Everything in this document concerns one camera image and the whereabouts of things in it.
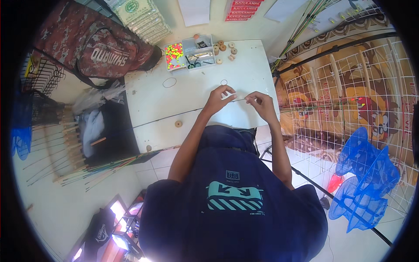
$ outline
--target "finger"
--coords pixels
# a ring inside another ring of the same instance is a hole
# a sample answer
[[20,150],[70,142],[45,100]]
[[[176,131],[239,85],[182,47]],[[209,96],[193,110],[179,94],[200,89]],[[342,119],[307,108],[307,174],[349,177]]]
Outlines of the finger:
[[261,99],[263,101],[267,96],[268,95],[263,94],[261,92],[254,91],[254,92],[248,94],[246,97],[249,97],[249,98],[251,98],[253,100],[256,99],[256,98],[259,98],[259,99]]
[[246,103],[251,104],[256,110],[258,110],[261,105],[258,104],[253,98],[245,97]]
[[228,86],[228,85],[219,86],[215,90],[219,92],[220,94],[225,91],[228,91],[229,93],[235,93],[235,90],[231,86]]
[[231,95],[231,96],[227,97],[226,99],[224,99],[223,101],[226,105],[226,104],[230,103],[231,101],[233,101],[236,98],[237,98],[237,95]]

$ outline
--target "red label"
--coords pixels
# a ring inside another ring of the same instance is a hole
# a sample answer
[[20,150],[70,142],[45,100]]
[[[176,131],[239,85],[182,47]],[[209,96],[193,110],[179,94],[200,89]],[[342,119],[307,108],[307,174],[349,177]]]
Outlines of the red label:
[[258,1],[239,1],[239,0],[234,0],[233,5],[260,6],[261,5],[261,2],[258,2]]
[[254,15],[256,11],[230,11],[228,15]]
[[248,18],[226,18],[225,21],[247,21]]
[[256,10],[258,10],[258,8],[257,7],[254,7],[254,6],[233,6],[233,7],[231,7],[231,10],[232,11],[237,11],[237,10],[253,10],[253,11],[256,11]]
[[230,15],[230,16],[227,16],[227,19],[230,19],[230,18],[250,18],[250,17],[252,17],[252,15]]

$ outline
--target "printed graphic on shirt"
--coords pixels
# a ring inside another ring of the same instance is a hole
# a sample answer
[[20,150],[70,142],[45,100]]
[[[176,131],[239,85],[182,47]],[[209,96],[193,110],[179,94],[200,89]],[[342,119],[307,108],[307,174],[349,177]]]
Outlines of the printed graphic on shirt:
[[240,173],[235,171],[226,170],[225,171],[225,178],[231,180],[240,180]]
[[259,191],[263,191],[255,187],[231,187],[218,181],[212,181],[206,188],[208,189],[208,198],[211,196],[225,196],[262,199]]
[[260,194],[262,189],[255,187],[232,187],[212,181],[208,187],[208,203],[210,210],[260,210],[263,206],[263,199]]

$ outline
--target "black net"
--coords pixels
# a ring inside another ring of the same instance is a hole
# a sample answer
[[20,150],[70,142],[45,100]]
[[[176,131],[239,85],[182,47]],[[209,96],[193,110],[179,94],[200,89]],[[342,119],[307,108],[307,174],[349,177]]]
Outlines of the black net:
[[65,103],[57,102],[37,90],[33,92],[32,126],[59,124]]

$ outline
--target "white paper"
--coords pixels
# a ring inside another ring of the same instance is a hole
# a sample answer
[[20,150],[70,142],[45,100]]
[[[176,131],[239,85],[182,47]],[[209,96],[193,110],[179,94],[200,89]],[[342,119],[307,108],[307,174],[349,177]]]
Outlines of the white paper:
[[210,0],[178,0],[185,26],[210,22]]
[[277,0],[271,9],[264,15],[264,18],[284,22],[307,0]]

